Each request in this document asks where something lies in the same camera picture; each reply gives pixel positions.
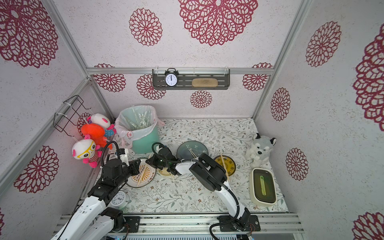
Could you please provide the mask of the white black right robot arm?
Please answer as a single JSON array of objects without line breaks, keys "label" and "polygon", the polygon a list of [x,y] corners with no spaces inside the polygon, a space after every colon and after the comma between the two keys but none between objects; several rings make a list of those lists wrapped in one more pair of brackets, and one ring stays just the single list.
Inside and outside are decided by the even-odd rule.
[{"label": "white black right robot arm", "polygon": [[202,153],[193,159],[177,159],[164,144],[152,144],[153,156],[146,160],[151,167],[167,170],[171,176],[192,174],[207,190],[215,193],[226,205],[229,219],[209,227],[210,235],[217,240],[213,228],[230,225],[236,230],[245,231],[251,217],[250,211],[240,203],[228,182],[227,172],[209,155]]}]

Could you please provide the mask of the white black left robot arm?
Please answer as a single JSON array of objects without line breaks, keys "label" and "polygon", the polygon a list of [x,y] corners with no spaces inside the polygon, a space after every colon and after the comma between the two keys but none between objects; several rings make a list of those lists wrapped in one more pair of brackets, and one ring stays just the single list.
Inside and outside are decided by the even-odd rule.
[{"label": "white black left robot arm", "polygon": [[108,205],[128,179],[140,173],[141,161],[129,162],[127,151],[115,141],[107,142],[102,151],[101,177],[53,240],[100,240],[124,227],[123,211]]}]

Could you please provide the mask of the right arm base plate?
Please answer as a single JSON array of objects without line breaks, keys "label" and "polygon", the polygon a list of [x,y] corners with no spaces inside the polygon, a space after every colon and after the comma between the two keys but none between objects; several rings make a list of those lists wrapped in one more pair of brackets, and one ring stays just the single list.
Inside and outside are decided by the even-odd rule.
[{"label": "right arm base plate", "polygon": [[259,232],[260,230],[259,219],[256,215],[251,215],[242,227],[239,220],[233,221],[230,224],[220,225],[221,232]]}]

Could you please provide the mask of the disposable chopsticks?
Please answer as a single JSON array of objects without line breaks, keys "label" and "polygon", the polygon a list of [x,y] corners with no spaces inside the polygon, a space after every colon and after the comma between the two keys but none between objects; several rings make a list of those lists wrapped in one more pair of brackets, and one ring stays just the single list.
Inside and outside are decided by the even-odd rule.
[{"label": "disposable chopsticks", "polygon": [[141,184],[143,178],[144,178],[144,175],[147,171],[147,166],[144,167],[143,171],[141,172],[141,175],[140,175],[140,178],[139,178],[139,181],[138,181],[138,184],[137,184],[137,187],[139,187],[139,185]]},{"label": "disposable chopsticks", "polygon": [[197,158],[197,155],[193,152],[192,149],[189,149],[189,152],[191,153],[191,155],[192,155],[192,157],[193,157],[194,159]]},{"label": "disposable chopsticks", "polygon": [[225,169],[225,173],[226,173],[226,176],[227,176],[227,181],[228,181],[228,183],[229,183],[229,182],[230,182],[230,177],[229,177],[229,174],[228,174],[227,167],[226,167],[226,165],[225,165],[225,161],[224,161],[223,155],[220,154],[220,157],[221,157],[221,160],[222,160],[223,168]]}]

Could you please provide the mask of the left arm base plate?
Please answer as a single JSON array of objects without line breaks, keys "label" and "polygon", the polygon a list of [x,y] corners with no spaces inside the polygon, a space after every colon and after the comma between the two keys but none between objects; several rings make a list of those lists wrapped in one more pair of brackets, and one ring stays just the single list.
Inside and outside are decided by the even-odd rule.
[{"label": "left arm base plate", "polygon": [[124,222],[121,228],[117,230],[111,230],[109,234],[126,234],[137,233],[139,231],[141,217],[128,216],[124,217]]}]

